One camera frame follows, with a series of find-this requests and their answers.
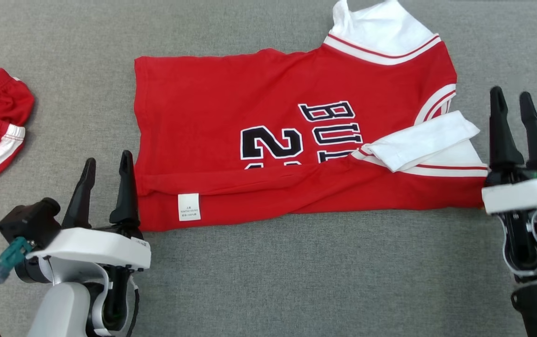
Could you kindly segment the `red white basketball jersey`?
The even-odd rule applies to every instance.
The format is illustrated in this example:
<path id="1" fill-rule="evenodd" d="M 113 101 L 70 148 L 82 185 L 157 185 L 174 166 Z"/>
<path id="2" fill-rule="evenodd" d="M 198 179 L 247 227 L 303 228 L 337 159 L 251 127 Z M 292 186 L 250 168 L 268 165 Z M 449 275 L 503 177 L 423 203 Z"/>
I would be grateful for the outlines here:
<path id="1" fill-rule="evenodd" d="M 146 232 L 289 213 L 482 207 L 479 129 L 444 41 L 398 0 L 333 8 L 320 47 L 135 60 Z"/>

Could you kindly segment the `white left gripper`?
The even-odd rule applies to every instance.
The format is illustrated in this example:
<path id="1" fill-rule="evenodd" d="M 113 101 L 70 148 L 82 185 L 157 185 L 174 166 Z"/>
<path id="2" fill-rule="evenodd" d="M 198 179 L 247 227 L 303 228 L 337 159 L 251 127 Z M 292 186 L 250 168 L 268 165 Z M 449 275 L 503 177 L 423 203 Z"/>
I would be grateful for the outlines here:
<path id="1" fill-rule="evenodd" d="M 151 248 L 138 237 L 91 229 L 91 190 L 97 163 L 88 158 L 68 205 L 61 232 L 28 254 L 28 280 L 50 283 L 29 337 L 130 337 L 140 294 L 133 274 L 151 264 Z M 131 151 L 123 151 L 113 225 L 140 226 Z"/>

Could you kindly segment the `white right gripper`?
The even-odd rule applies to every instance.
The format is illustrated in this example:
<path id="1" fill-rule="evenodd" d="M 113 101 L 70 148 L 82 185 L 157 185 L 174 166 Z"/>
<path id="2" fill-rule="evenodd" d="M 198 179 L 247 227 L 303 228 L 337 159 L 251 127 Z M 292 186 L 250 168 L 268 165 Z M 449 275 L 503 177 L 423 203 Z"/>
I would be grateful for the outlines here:
<path id="1" fill-rule="evenodd" d="M 529 92 L 520 94 L 529 158 L 526 168 L 537 170 L 537 111 Z M 492 171 L 524 164 L 508 124 L 508 107 L 500 86 L 490 89 L 489 158 Z M 485 211 L 504 228 L 502 256 L 520 281 L 537 281 L 537 178 L 482 190 Z"/>

